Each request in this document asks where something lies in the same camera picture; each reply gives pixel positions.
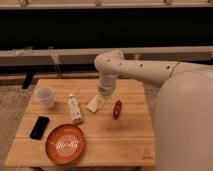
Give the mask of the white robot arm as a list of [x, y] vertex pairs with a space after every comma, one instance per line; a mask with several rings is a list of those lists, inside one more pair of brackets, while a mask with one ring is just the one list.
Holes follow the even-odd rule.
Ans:
[[119, 76], [159, 88], [155, 108], [155, 171], [213, 171], [213, 66], [126, 60], [119, 50], [98, 55], [98, 91], [110, 96]]

